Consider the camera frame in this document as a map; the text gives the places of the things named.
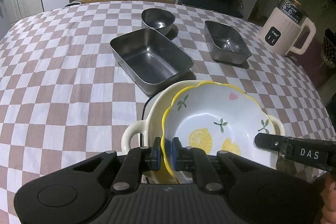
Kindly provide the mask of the person right hand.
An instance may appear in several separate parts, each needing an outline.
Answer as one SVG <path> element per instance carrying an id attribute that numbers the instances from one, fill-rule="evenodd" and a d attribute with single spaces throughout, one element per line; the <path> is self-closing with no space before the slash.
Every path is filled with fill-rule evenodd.
<path id="1" fill-rule="evenodd" d="M 322 208 L 321 224 L 336 224 L 336 189 L 335 178 L 328 174 L 325 180 L 325 188 L 323 189 L 322 198 L 324 206 Z"/>

